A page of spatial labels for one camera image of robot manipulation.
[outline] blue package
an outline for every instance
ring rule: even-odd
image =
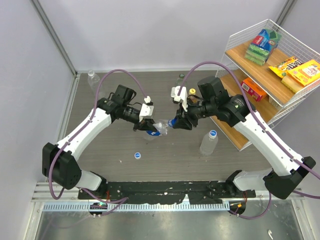
[[[272,50],[278,46],[280,38],[281,35],[278,32],[270,29],[262,29],[251,44],[271,53]]]

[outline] white wall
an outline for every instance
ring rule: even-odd
[[[320,53],[319,0],[298,0],[283,24],[293,36]],[[275,129],[276,133],[302,156],[313,157],[320,173],[320,89],[318,88]],[[309,174],[301,183],[305,193],[320,196],[320,181]],[[308,215],[320,239],[320,200],[307,199]]]
[[[40,0],[75,68],[190,68],[286,0]]]
[[[0,33],[0,233],[20,240],[72,74],[29,1],[1,1]]]

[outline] yellow package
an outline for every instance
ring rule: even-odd
[[[280,78],[284,78],[287,75],[288,71],[294,69],[295,67],[303,64],[300,60],[298,60],[295,56],[292,56],[285,60],[284,62],[280,63],[276,66],[269,66],[269,68],[277,74]]]
[[[289,70],[288,73],[300,84],[306,86],[315,80],[320,79],[320,64],[312,59]]]

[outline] table surface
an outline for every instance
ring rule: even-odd
[[[155,120],[172,119],[178,105],[170,100],[170,89],[183,71],[134,72],[155,107]],[[214,71],[196,71],[187,83],[195,88],[197,82]],[[94,95],[81,74],[77,87],[67,133],[70,133],[89,114],[94,105]],[[114,92],[121,84],[137,92],[132,101],[143,102],[136,83],[125,73],[114,73],[103,84],[106,92]],[[210,118],[200,119],[192,131],[171,129],[167,136],[152,141],[144,139],[145,132],[132,130],[133,124],[116,120],[104,129],[84,150],[78,163],[87,171],[95,172],[108,181],[202,181],[225,180],[236,170],[257,171],[270,167],[268,161],[253,146],[239,152]],[[209,130],[218,132],[218,144],[211,156],[201,156],[199,147]],[[141,159],[134,154],[141,153]]]

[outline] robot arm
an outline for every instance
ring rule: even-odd
[[[141,110],[128,106],[136,94],[134,90],[119,85],[112,97],[100,99],[96,111],[94,112],[92,109],[83,122],[68,136],[55,145],[48,142],[42,150],[42,174],[46,177],[49,176],[49,169],[54,157],[63,145],[68,143],[54,165],[53,181],[67,190],[74,187],[86,188],[97,196],[102,196],[106,192],[106,179],[96,173],[81,170],[77,161],[91,141],[116,119],[133,123],[134,131],[157,131],[153,126],[155,122],[152,102],[142,104]]]
[[[234,172],[228,178],[232,184],[230,191],[267,189],[276,197],[286,199],[308,174],[308,171],[290,159],[270,136],[280,142],[294,159],[309,168],[312,169],[316,162],[310,156],[303,158],[286,145],[251,105],[254,110],[253,114],[255,114],[253,116],[242,95],[229,96],[219,78],[214,76],[204,78],[198,82],[198,88],[202,99],[196,104],[188,101],[185,88],[182,89],[180,96],[178,96],[179,86],[171,91],[173,101],[180,103],[173,128],[192,130],[192,127],[198,125],[199,119],[210,116],[216,116],[220,121],[234,127],[253,143],[272,168],[254,172],[242,170]],[[259,119],[265,129],[258,125],[254,117]]]

